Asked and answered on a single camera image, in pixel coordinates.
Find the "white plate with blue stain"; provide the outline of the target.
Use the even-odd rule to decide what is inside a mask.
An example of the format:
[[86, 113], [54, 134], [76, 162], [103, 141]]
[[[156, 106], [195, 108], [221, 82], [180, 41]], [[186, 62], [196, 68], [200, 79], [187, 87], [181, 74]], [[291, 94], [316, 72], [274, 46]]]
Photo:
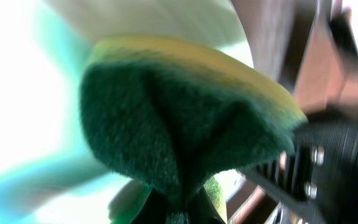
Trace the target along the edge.
[[247, 65], [229, 1], [0, 1], [0, 223], [107, 223], [127, 183], [94, 160], [78, 119], [90, 50], [114, 34], [167, 34]]

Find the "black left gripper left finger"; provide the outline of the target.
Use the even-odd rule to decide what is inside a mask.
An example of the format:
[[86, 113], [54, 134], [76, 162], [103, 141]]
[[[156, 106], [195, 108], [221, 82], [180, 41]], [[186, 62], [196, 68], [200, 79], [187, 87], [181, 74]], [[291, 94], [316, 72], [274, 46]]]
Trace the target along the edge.
[[152, 189], [140, 212], [131, 224], [166, 224], [167, 203], [162, 194]]

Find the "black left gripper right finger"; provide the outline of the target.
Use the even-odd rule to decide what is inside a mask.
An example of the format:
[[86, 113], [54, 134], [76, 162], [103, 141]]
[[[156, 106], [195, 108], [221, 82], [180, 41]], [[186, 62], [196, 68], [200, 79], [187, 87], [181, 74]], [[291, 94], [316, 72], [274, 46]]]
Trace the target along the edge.
[[204, 187], [194, 197], [194, 224], [225, 224]]

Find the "green yellow sponge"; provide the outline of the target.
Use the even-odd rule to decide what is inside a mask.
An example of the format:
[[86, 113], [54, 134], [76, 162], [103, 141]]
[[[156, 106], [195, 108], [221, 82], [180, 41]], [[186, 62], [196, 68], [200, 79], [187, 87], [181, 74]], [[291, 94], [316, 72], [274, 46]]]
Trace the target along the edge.
[[109, 206], [131, 223], [152, 189], [167, 223], [194, 223], [194, 197], [214, 175], [292, 153], [307, 118], [280, 84], [209, 47], [161, 36], [97, 43], [80, 85], [80, 120], [94, 157], [131, 178]]

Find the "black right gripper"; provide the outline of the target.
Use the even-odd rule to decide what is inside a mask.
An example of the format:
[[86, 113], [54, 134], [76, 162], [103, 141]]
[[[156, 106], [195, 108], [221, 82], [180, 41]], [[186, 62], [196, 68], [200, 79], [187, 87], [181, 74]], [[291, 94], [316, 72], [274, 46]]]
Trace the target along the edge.
[[358, 223], [358, 110], [308, 115], [295, 131], [295, 153], [243, 170], [307, 223]]

